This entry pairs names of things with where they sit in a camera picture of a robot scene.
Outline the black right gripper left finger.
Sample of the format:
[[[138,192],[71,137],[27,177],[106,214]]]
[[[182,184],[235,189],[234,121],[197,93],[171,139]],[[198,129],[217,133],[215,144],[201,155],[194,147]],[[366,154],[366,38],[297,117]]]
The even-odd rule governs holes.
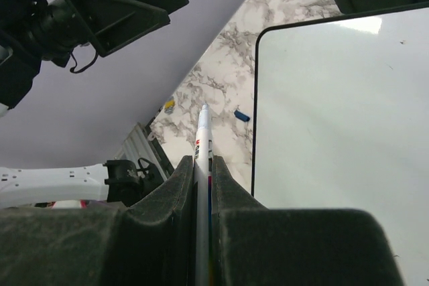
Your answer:
[[[185,285],[193,160],[126,210],[1,212],[2,285]]]

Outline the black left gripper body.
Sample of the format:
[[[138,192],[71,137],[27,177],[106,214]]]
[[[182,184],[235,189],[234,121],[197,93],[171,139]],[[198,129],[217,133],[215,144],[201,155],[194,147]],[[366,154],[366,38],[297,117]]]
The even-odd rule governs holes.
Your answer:
[[[66,67],[74,49],[97,47],[95,4],[97,0],[53,0],[34,19],[29,38],[41,51],[41,59]]]

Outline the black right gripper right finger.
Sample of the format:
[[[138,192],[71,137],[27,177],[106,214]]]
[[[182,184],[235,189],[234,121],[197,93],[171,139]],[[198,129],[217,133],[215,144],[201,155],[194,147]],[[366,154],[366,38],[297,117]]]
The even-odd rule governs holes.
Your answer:
[[[402,285],[379,223],[354,209],[261,205],[212,164],[215,285]]]

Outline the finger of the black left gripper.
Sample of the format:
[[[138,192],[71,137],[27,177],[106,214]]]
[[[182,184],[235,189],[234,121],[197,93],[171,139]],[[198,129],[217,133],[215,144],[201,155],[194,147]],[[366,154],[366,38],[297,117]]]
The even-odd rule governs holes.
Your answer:
[[[106,57],[170,23],[170,14],[189,0],[97,0],[95,18],[99,44],[93,47]]]

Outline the white marker pen blue cap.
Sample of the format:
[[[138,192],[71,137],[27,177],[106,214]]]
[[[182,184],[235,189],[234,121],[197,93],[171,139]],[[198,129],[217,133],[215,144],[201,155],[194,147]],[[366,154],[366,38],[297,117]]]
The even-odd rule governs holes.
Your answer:
[[[208,104],[202,105],[194,145],[194,187],[196,188],[195,285],[210,284],[210,230],[212,131]]]

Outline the white whiteboard with black rim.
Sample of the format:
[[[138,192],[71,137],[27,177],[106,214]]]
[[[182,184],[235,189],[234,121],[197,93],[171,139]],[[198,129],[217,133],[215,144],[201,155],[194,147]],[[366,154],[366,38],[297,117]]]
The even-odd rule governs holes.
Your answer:
[[[407,285],[428,284],[428,9],[265,29],[257,39],[253,196],[357,208]]]

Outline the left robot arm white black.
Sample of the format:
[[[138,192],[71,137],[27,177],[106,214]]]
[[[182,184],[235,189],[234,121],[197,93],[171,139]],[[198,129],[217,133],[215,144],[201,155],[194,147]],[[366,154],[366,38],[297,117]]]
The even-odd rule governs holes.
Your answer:
[[[169,24],[188,0],[1,0],[1,114],[31,90],[42,62],[65,68],[74,49],[90,44],[106,57]],[[132,206],[163,183],[147,159],[84,167],[1,168],[1,207],[52,204],[80,208],[87,200]]]

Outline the small yellow grey object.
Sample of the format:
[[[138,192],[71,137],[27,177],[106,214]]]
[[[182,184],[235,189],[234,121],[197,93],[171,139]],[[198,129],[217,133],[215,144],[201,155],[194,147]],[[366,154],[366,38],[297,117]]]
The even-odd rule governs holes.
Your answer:
[[[174,97],[173,97],[173,96],[171,96],[171,97],[169,98],[169,100],[168,100],[168,101],[165,103],[165,105],[164,105],[164,112],[165,112],[167,115],[172,114],[172,113],[174,112],[175,105],[176,105],[176,102],[175,102],[175,100],[174,100]]]

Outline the aluminium frame rail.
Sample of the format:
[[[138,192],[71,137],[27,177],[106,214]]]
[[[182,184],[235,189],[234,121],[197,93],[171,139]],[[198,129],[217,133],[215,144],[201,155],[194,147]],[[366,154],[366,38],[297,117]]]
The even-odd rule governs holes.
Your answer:
[[[148,159],[158,169],[166,181],[174,172],[174,167],[166,156],[154,132],[149,126],[137,123],[122,142],[114,159],[128,159],[137,164],[139,158]]]

